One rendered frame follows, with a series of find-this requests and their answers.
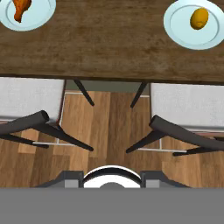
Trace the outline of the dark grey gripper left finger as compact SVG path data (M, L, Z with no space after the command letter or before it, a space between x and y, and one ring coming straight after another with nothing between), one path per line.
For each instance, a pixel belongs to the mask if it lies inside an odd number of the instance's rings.
M45 182L38 187L82 188L83 178L83 171L62 171L57 178Z

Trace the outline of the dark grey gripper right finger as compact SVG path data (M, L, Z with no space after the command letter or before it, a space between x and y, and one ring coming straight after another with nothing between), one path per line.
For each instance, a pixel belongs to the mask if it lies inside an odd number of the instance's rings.
M162 171L141 171L142 188L184 187L187 185L167 178Z

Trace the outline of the orange chicken drumstick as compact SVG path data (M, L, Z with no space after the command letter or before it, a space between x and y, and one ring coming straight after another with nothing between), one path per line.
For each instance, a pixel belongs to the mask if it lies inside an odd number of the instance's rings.
M13 0L13 3L16 8L14 19L20 23L23 13L29 9L32 4L32 0Z

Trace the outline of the round white and black object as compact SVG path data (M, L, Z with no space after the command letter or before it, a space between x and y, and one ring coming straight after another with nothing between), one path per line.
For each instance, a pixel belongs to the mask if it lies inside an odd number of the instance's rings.
M83 178L85 188L101 188L108 184L118 184L122 188L140 188L142 180L137 173L120 165L94 168Z

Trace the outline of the white chair with dark legs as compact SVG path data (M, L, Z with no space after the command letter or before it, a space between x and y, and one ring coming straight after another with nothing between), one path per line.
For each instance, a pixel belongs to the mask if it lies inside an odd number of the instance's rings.
M128 153L163 137L194 146L174 157L224 151L224 86L151 83L149 97L151 132Z
M0 139L47 149L60 145L94 149L69 136L60 119L66 93L66 81L57 79L0 78ZM56 143L36 142L14 133L33 129L57 139Z

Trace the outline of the pale blue plate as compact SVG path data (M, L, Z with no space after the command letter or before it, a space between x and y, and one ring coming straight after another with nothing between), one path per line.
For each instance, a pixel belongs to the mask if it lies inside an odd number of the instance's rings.
M200 8L208 12L205 26L191 27L190 19ZM224 11L209 0L176 0L164 14L164 29L178 45L191 50L206 50L224 40Z
M0 0L0 23L17 32L28 32L44 25L55 12L56 0L31 0L21 22L14 19L16 8L13 0Z

